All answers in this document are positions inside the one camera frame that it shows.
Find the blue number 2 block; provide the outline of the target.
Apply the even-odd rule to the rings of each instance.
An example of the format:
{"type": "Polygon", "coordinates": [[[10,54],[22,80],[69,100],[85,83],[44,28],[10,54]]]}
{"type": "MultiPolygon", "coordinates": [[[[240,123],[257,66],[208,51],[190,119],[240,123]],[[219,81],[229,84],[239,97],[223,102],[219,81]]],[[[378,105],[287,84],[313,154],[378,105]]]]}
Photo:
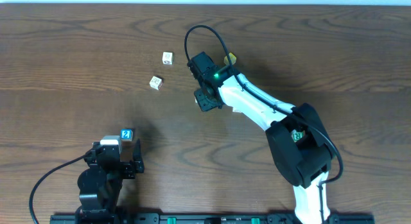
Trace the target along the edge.
{"type": "Polygon", "coordinates": [[[134,138],[134,132],[132,129],[122,129],[120,133],[122,141],[132,141],[134,138]]]}

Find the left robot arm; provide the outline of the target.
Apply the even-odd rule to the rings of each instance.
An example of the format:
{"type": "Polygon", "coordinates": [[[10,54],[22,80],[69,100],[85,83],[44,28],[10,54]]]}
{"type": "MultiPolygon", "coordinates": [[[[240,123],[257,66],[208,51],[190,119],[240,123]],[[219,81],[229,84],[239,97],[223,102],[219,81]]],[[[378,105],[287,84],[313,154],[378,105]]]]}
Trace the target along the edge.
{"type": "Polygon", "coordinates": [[[92,144],[84,158],[89,168],[77,181],[83,211],[81,221],[114,223],[119,220],[117,202],[124,179],[134,179],[136,174],[144,172],[140,140],[134,145],[132,160],[122,161],[121,150],[118,136],[105,136],[92,144]]]}

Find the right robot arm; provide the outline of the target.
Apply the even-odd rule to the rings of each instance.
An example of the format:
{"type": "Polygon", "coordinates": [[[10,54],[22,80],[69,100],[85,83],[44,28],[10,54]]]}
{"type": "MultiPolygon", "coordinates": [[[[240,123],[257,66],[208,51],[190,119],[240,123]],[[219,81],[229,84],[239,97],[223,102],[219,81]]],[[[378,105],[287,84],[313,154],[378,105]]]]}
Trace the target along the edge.
{"type": "Polygon", "coordinates": [[[227,105],[262,128],[276,168],[293,187],[297,219],[324,223],[330,215],[325,185],[336,151],[316,110],[270,96],[228,65],[188,67],[200,85],[195,92],[200,109],[207,112],[227,105]]]}

